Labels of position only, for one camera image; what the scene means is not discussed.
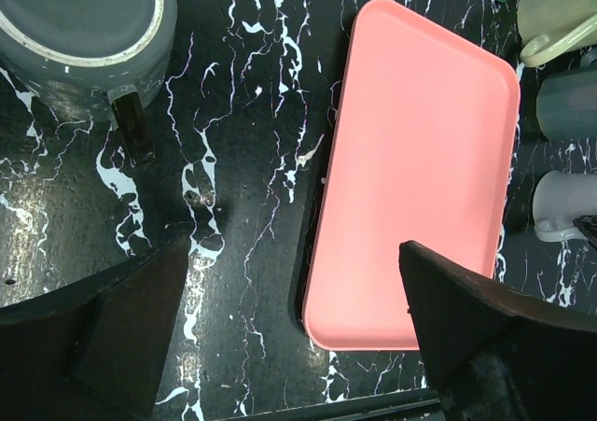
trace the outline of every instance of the gray mug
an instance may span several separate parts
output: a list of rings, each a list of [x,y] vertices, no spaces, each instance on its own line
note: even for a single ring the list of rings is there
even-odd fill
[[[597,49],[580,67],[548,77],[537,96],[537,121],[550,141],[597,135]]]

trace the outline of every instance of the black marble surface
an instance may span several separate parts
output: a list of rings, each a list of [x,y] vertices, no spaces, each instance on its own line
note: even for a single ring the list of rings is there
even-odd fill
[[[178,0],[167,80],[147,110],[158,159],[134,169],[108,123],[56,120],[0,65],[0,302],[124,261],[186,223],[195,228],[187,287],[155,419],[228,419],[426,387],[417,353],[323,351],[293,319],[350,28],[367,1]],[[495,277],[594,312],[595,251],[540,243],[525,216],[541,174],[597,167],[594,139],[550,144],[531,130],[541,80],[578,55],[521,66],[517,0],[396,1],[517,70],[521,120]]]

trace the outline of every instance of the pink tray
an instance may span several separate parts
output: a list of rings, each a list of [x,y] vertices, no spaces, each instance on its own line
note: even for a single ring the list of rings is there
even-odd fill
[[[393,1],[363,7],[304,305],[314,342],[418,349],[407,240],[493,276],[519,100],[491,53]]]

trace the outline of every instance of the white mug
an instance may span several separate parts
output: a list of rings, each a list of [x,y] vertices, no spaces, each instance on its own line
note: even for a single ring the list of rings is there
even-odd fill
[[[587,238],[574,225],[580,216],[597,215],[597,175],[549,172],[533,197],[535,234],[543,242]]]
[[[597,44],[597,0],[520,0],[518,25],[531,67]]]

